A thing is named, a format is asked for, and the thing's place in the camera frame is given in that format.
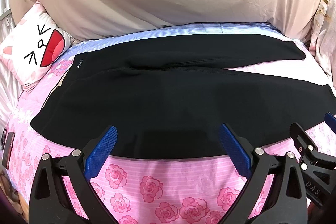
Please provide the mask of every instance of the metal pin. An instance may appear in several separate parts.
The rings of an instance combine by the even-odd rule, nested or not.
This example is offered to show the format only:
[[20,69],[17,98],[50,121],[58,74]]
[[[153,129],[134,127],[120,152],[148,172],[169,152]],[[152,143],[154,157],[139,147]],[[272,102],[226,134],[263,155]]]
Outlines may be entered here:
[[264,150],[263,150],[262,148],[260,148],[260,147],[257,147],[257,148],[255,149],[255,152],[256,152],[258,155],[262,155],[262,154],[264,153]]
[[81,154],[82,152],[79,149],[75,149],[74,151],[72,151],[72,155],[77,157]]
[[287,153],[287,156],[288,156],[289,158],[291,158],[291,159],[294,159],[294,158],[295,158],[294,153],[291,152],[291,151],[289,151],[289,152]]
[[303,163],[303,164],[301,164],[301,169],[303,171],[306,171],[308,169],[308,166],[305,163]]
[[42,159],[43,159],[43,160],[47,160],[48,158],[49,158],[49,154],[43,154],[43,155],[42,155]]

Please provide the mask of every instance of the blue textured pad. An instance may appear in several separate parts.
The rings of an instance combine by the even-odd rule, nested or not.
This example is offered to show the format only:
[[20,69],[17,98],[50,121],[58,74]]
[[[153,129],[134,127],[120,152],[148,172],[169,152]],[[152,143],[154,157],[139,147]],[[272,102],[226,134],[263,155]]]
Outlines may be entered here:
[[225,124],[220,127],[219,140],[236,167],[239,175],[249,179],[252,175],[251,159]]
[[110,127],[85,161],[84,176],[87,180],[95,178],[117,142],[118,132]]
[[325,114],[324,121],[327,126],[330,127],[330,129],[336,134],[336,118],[333,116],[333,114],[331,114],[330,112]]

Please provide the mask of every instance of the pink floral bed sheet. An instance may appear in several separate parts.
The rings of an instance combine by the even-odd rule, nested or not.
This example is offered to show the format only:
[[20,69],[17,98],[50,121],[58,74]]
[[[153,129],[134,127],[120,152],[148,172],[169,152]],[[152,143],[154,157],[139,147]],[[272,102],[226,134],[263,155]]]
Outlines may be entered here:
[[[213,32],[223,32],[223,26]],[[268,35],[288,40],[278,32],[271,31]],[[134,39],[139,38],[134,35],[129,37],[129,40]],[[305,46],[299,41],[295,43],[306,53],[305,60],[269,62],[235,70],[291,77],[320,85],[331,84]],[[40,111],[51,89],[71,66],[74,55],[97,47],[106,45],[84,42],[70,48],[53,64],[30,94],[22,94],[11,115],[7,129],[14,131],[16,136],[8,173],[14,186],[28,203],[41,156],[44,153],[50,153],[52,157],[66,156],[73,150],[40,136],[30,127],[30,121]],[[307,132],[319,151],[336,155],[336,135],[324,122]],[[293,151],[299,157],[291,140],[269,145],[265,150],[276,155]],[[268,176],[251,216],[260,213],[272,178]],[[237,173],[227,156],[192,160],[134,160],[109,156],[98,177],[90,181],[120,224],[216,224],[235,201],[245,182],[246,178]],[[68,177],[64,178],[64,183],[77,214],[86,217]]]

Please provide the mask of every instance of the red mouth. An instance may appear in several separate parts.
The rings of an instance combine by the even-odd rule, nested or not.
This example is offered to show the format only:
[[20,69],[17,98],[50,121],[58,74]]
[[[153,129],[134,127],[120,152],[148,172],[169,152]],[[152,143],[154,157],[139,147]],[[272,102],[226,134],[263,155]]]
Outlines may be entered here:
[[40,67],[44,68],[51,65],[60,56],[64,47],[64,37],[58,30],[54,29],[44,51]]

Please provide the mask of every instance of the blue striped fabric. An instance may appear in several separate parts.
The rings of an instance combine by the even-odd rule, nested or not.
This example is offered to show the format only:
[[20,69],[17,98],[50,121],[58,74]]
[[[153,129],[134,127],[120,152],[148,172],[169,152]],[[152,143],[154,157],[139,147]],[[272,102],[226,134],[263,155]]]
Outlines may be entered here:
[[262,34],[289,41],[275,27],[267,23],[193,23],[183,26],[172,26],[151,31],[127,34],[122,37],[109,37],[99,40],[88,40],[70,47],[60,58],[68,59],[76,54],[92,52],[102,48],[153,37],[168,37],[174,35],[206,34],[206,33],[253,33]]

